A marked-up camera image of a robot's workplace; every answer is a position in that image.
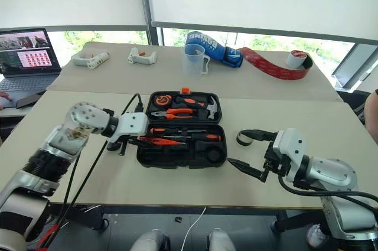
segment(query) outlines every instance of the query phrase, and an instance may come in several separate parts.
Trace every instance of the toolbox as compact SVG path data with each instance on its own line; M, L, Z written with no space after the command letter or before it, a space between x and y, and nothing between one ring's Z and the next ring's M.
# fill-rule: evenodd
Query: toolbox
M216 94L155 92L146 115L148 133L140 139L156 146L139 146L138 161L145 167L219 167L227 158L226 137L218 125L222 117Z

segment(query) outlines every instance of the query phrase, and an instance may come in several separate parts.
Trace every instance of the person's hand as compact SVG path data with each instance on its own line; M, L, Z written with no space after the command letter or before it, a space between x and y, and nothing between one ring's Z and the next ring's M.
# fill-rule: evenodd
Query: person's hand
M0 92L0 97L3 97L4 99L7 99L7 100L11 100L11 98L9 97L9 94L7 94L6 92Z

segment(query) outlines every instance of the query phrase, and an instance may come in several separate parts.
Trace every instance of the screwdriver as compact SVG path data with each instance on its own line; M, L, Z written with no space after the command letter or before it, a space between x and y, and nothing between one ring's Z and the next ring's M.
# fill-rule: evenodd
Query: screwdriver
M220 142L221 136L214 134L192 134L191 136L163 136L164 138L187 138L192 141Z
M177 128L176 129L172 129L172 128L151 128L150 132L152 134L163 135L163 134L179 134L179 133L182 133L182 132L188 132L188 133L206 132L206 130L178 130Z
M162 138L139 137L139 139L143 141L151 142L159 146L170 146L170 145L179 145L179 144L185 145L186 144L184 142L176 142L176 141L162 139Z

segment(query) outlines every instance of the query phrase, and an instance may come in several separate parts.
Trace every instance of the laptop screen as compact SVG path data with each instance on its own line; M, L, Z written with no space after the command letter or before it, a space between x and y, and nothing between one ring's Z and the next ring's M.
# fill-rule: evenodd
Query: laptop screen
M0 31L0 71L4 77L59 73L46 30Z

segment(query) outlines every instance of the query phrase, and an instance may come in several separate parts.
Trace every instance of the red cable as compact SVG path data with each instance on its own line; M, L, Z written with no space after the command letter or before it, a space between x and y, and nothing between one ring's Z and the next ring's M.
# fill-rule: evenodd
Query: red cable
M47 248L40 248L40 246L48 239L50 235L52 235L56 230L58 229L58 224L54 224L45 235L40 239L40 241L37 244L37 247L35 248L35 251L47 251Z

